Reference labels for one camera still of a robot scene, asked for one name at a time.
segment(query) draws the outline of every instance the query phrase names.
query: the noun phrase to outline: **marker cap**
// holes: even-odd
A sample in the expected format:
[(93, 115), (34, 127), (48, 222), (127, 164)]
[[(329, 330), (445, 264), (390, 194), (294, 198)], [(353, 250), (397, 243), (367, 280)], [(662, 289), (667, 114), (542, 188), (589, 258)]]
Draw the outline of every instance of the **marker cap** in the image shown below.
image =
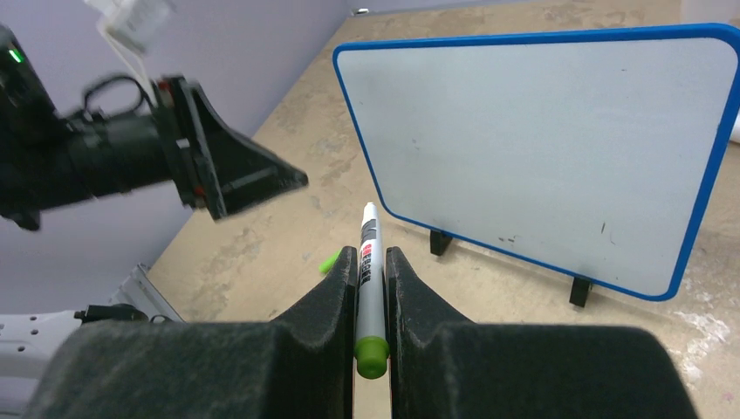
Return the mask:
[(366, 336), (354, 344), (354, 357), (357, 359), (357, 372), (368, 380), (381, 378), (388, 368), (390, 347), (385, 339)]

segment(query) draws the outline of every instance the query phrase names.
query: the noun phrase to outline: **black bracket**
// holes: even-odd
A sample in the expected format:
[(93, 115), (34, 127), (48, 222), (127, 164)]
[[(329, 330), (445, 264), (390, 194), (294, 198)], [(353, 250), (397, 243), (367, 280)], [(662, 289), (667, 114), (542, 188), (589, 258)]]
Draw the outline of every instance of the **black bracket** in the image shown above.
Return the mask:
[(593, 287), (591, 279), (585, 277), (573, 277), (573, 286), (571, 287), (571, 304), (578, 307), (585, 307), (588, 293)]
[(449, 247), (452, 237), (441, 231), (431, 230), (429, 232), (429, 251), (435, 256), (441, 256)]

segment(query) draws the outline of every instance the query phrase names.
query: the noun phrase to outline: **wooden table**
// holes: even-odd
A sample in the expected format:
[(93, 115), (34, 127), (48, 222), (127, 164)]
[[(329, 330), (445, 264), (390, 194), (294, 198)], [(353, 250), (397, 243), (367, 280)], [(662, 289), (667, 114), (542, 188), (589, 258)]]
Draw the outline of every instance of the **wooden table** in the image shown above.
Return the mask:
[[(672, 24), (679, 7), (679, 0), (560, 0), (348, 19), (255, 137), (305, 170), (310, 187), (221, 223), (193, 215), (149, 277), (186, 320), (268, 320), (321, 280), (325, 258), (359, 245), (362, 208), (378, 198), (332, 68), (337, 44)], [(576, 311), (563, 275), (459, 242), (435, 258), (427, 231), (386, 214), (383, 239), (400, 246), (419, 276), (475, 321), (647, 329), (673, 356), (703, 417), (740, 417), (738, 191), (740, 147), (731, 145), (682, 288), (666, 303), (596, 289), (587, 308)], [(389, 417), (387, 380), (358, 376), (356, 390), (357, 417)]]

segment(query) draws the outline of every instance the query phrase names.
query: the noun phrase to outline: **whiteboard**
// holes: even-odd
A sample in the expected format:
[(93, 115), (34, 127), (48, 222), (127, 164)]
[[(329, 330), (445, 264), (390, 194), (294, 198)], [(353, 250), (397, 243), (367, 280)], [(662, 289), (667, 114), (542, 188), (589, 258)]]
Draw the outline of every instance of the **whiteboard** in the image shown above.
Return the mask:
[(740, 106), (738, 33), (350, 43), (334, 66), (389, 214), (664, 300)]

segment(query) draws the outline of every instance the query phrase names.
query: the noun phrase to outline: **green marker cap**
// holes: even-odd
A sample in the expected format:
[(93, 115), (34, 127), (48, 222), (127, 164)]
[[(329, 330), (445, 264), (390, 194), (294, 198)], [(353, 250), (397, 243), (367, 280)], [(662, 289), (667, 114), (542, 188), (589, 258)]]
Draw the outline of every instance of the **green marker cap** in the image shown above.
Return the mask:
[(357, 372), (368, 380), (381, 378), (388, 369), (390, 347), (385, 339), (366, 336), (354, 344)]
[(332, 269), (332, 266), (334, 266), (334, 264), (337, 263), (337, 258), (339, 258), (339, 254), (341, 252), (342, 250), (339, 249), (336, 253), (334, 253), (327, 260), (325, 260), (323, 264), (319, 265), (319, 272), (326, 275)]

